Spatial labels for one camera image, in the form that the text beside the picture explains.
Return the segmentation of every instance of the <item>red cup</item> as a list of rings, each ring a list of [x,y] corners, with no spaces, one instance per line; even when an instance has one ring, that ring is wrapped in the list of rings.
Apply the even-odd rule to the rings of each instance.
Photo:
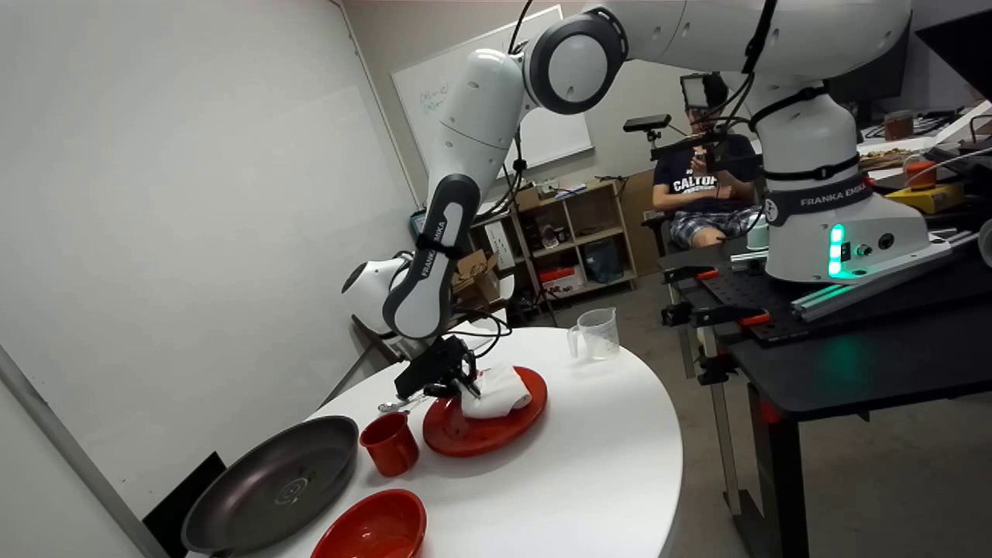
[[[367,424],[360,443],[372,455],[382,476],[410,470],[422,455],[405,424],[405,411],[379,414],[372,424]]]

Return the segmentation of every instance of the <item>black frying pan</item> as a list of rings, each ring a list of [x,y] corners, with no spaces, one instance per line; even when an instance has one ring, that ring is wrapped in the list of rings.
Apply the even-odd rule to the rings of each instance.
[[[293,424],[227,468],[190,508],[183,542],[228,556],[285,539],[325,512],[346,486],[355,424],[325,414]]]

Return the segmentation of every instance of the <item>black table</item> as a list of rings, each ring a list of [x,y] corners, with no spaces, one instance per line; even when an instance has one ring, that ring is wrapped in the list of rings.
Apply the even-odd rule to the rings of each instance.
[[[680,282],[680,293],[694,306],[721,304],[699,282]],[[854,323],[789,345],[762,345],[739,326],[717,326],[717,341],[747,376],[750,398],[762,508],[747,490],[739,492],[741,504],[731,504],[747,553],[810,556],[799,422],[992,391],[989,333],[992,298]]]

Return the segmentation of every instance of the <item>robotic arm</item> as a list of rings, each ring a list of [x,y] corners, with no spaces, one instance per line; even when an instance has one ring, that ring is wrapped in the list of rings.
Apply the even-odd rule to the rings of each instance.
[[[533,105],[589,112],[628,60],[743,73],[769,188],[767,273],[788,282],[854,282],[927,247],[924,219],[861,185],[854,124],[821,79],[882,57],[911,0],[606,0],[527,44],[478,48],[440,117],[429,158],[432,203],[411,260],[355,270],[345,291],[368,323],[436,338],[450,319],[456,247]]]

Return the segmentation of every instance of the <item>computer monitor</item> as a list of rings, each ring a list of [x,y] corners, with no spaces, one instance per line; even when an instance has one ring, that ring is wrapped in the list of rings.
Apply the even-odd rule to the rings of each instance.
[[[859,127],[868,127],[875,102],[893,100],[903,94],[906,60],[909,60],[909,29],[898,34],[893,48],[886,48],[879,60],[854,72],[836,73],[823,79],[823,87],[839,105],[854,109]]]
[[[992,100],[992,8],[922,29],[918,37],[973,90]]]

